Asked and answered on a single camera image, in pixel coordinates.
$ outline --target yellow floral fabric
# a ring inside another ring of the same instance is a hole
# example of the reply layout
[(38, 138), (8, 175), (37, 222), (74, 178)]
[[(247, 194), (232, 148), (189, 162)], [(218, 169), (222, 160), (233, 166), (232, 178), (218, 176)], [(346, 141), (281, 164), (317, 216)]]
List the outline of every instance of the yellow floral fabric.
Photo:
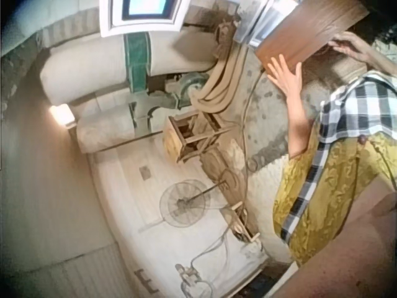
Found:
[[(290, 160), (273, 208), (274, 229), (280, 236), (282, 224), (298, 197), (318, 146), (318, 125), (313, 126), (307, 151)], [(360, 193), (379, 174), (390, 181), (390, 174), (380, 154), (397, 173), (397, 141), (384, 133), (369, 136), (361, 145), (357, 138), (333, 143), (326, 165), (304, 214), (290, 239), (290, 251), (299, 265), (323, 249), (343, 226), (349, 209)]]

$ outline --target person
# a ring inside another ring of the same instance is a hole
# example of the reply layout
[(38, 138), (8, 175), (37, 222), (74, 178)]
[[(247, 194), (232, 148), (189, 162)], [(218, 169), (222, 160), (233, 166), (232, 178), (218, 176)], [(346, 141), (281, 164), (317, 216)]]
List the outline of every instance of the person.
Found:
[[(302, 64), (295, 74), (282, 55), (268, 65), (288, 110), (289, 161), (274, 229), (299, 266), (397, 191), (397, 65), (352, 32), (336, 35), (329, 46), (373, 70), (333, 92), (313, 124), (300, 97)], [(395, 204), (389, 211), (395, 213)], [(390, 233), (395, 244), (395, 230)]]

